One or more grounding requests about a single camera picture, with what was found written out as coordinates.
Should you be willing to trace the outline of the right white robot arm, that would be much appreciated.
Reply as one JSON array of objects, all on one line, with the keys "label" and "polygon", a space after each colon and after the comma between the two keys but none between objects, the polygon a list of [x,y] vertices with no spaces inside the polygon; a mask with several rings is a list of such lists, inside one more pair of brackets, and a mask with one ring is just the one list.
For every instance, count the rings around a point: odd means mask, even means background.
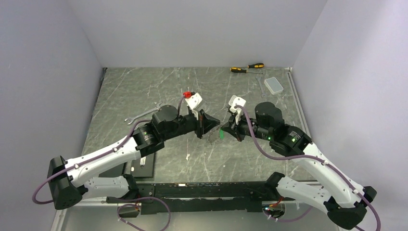
[{"label": "right white robot arm", "polygon": [[372,205],[376,190],[346,176],[303,130],[286,124],[281,110],[273,103],[259,103],[255,107],[255,118],[251,118],[245,101],[236,98],[229,104],[229,112],[230,119],[222,126],[224,132],[238,141],[250,137],[263,156],[276,161],[293,161],[321,185],[316,188],[275,172],[266,181],[265,193],[269,199],[288,197],[310,205],[346,230],[358,229],[370,210],[376,220],[376,230],[381,229],[379,214]]}]

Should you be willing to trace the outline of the key with green tag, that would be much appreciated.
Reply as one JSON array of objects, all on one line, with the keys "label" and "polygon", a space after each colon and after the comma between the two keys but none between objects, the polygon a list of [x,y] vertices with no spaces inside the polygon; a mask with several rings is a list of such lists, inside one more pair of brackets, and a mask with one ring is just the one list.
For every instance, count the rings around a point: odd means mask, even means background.
[{"label": "key with green tag", "polygon": [[222,129],[219,130],[219,137],[220,139],[224,139],[224,131]]}]

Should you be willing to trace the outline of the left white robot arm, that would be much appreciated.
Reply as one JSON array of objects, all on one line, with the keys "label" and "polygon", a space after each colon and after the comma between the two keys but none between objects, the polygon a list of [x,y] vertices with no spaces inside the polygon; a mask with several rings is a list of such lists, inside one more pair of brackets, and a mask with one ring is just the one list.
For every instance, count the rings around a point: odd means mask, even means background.
[{"label": "left white robot arm", "polygon": [[134,178],[123,174],[101,178],[100,174],[128,161],[154,154],[165,146],[165,141],[194,132],[197,138],[208,133],[220,121],[204,110],[179,115],[176,107],[162,106],[150,121],[134,127],[128,135],[114,144],[90,154],[65,160],[62,156],[50,161],[48,177],[54,208],[72,207],[83,199],[115,197],[132,202],[139,196]]}]

